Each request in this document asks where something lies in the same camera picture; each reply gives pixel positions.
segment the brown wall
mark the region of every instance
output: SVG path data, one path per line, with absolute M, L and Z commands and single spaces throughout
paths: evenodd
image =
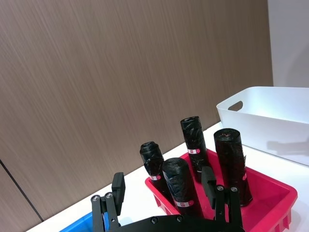
M 39 217 L 0 165 L 0 231 L 24 231 L 39 222 Z
M 272 85 L 266 0 L 2 0 L 0 32 L 0 159 L 44 219 Z

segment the black cylinder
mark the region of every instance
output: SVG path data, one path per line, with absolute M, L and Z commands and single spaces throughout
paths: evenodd
M 253 198 L 246 175 L 240 132 L 226 128 L 218 130 L 213 136 L 224 184 L 229 188 L 237 187 L 240 205 L 246 206 Z
M 153 186 L 172 203 L 173 198 L 162 173 L 164 159 L 158 144 L 153 141 L 142 144 L 140 146 L 140 155 Z
M 202 167 L 210 166 L 201 122 L 194 116 L 181 120 L 180 124 L 196 181 L 201 182 Z
M 182 158 L 170 158 L 164 161 L 162 170 L 180 214 L 203 217 L 188 163 Z

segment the red plastic basket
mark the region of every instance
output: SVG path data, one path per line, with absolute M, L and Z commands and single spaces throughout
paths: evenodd
M 222 173 L 217 154 L 208 150 L 208 157 L 217 178 L 217 184 L 223 184 Z M 181 156 L 190 166 L 188 154 Z M 241 209 L 243 227 L 246 232 L 282 232 L 289 228 L 291 223 L 291 208 L 297 199 L 297 191 L 278 180 L 270 178 L 250 168 L 247 169 L 247 178 L 253 196 L 252 202 Z M 153 192 L 156 203 L 167 215 L 179 214 L 177 209 L 152 185 L 150 178 L 145 181 Z M 194 182 L 198 199 L 205 218 L 213 219 L 214 211 L 205 195 L 202 185 Z

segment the red label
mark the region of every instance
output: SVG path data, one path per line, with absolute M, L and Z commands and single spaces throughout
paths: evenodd
M 161 179 L 161 176 L 159 176 L 159 175 L 151 175 L 150 179 L 151 180 L 159 180 L 159 179 Z
M 193 150 L 188 149 L 189 154 L 198 154 L 200 152 L 201 152 L 200 149 L 193 149 Z
M 194 201 L 188 201 L 188 202 L 175 202 L 175 204 L 178 207 L 189 207 L 192 206 L 194 204 Z

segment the table surface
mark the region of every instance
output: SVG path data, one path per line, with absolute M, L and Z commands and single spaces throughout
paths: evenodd
M 215 151 L 213 134 L 221 128 L 222 124 L 217 123 L 204 131 L 207 149 Z M 164 159 L 179 157 L 186 152 L 187 148 L 185 143 L 183 143 L 164 154 Z M 309 167 L 247 146 L 243 146 L 243 152 L 246 155 L 246 166 L 293 186 L 297 190 L 298 198 L 292 208 L 290 231 L 309 231 Z M 122 206 L 121 216 L 118 217 L 122 225 L 151 216 L 165 215 L 164 211 L 157 207 L 153 194 L 144 183 L 147 177 L 148 174 L 144 167 L 140 167 L 125 176 L 125 200 Z M 98 194 L 102 196 L 109 191 L 111 191 L 111 185 L 102 188 L 40 223 L 28 230 L 28 232 L 58 232 L 66 228 L 82 216 L 91 212 L 90 198 L 93 195 Z

